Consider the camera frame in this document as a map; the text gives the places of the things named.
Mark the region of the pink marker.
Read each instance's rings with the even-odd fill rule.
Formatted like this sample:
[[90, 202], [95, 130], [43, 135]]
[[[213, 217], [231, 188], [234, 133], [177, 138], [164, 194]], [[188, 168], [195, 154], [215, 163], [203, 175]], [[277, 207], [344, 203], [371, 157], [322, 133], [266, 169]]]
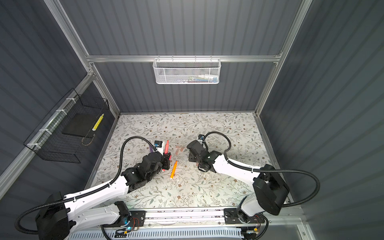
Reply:
[[166, 155], [168, 152], [169, 152], [169, 140], [167, 140], [166, 142], [164, 154]]

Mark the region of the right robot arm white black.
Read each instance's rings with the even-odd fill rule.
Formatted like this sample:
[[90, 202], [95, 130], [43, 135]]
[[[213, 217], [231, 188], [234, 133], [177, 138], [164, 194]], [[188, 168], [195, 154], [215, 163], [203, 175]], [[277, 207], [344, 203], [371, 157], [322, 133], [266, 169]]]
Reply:
[[253, 188], [254, 192], [244, 197], [237, 207], [242, 223], [249, 223], [263, 212], [279, 215], [290, 189], [273, 166], [256, 167], [226, 159], [222, 153], [208, 151], [197, 140], [189, 143], [187, 149], [189, 161], [196, 163], [199, 171], [227, 175]]

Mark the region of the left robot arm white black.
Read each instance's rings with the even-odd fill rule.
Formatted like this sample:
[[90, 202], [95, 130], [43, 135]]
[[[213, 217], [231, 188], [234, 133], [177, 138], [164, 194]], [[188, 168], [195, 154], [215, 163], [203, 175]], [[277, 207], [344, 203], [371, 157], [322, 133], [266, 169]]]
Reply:
[[131, 193], [170, 168], [170, 153], [149, 153], [141, 163], [118, 174], [115, 181], [100, 184], [82, 192], [50, 195], [36, 216], [39, 239], [65, 240], [70, 234], [95, 227], [132, 228], [139, 222], [132, 217], [127, 205], [117, 201], [107, 207], [97, 205]]

